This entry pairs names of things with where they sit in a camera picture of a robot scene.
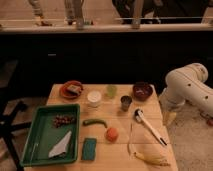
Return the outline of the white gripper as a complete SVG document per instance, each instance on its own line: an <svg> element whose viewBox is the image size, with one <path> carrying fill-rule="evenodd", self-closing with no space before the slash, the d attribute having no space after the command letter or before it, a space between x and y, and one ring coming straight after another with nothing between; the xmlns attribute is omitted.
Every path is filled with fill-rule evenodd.
<svg viewBox="0 0 213 171"><path fill-rule="evenodd" d="M162 106L162 112L163 112L163 124L165 126L170 125L177 115L177 105L171 105L171 104L164 104Z"/></svg>

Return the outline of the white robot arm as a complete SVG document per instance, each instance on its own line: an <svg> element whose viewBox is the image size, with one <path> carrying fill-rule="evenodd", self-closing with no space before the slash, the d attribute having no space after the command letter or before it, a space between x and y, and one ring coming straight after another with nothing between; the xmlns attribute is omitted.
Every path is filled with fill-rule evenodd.
<svg viewBox="0 0 213 171"><path fill-rule="evenodd" d="M208 70L200 63L192 63L167 73L166 87L159 95L165 126L174 121L176 111L186 101L190 101L204 113L213 116L213 88L205 84L207 79Z"/></svg>

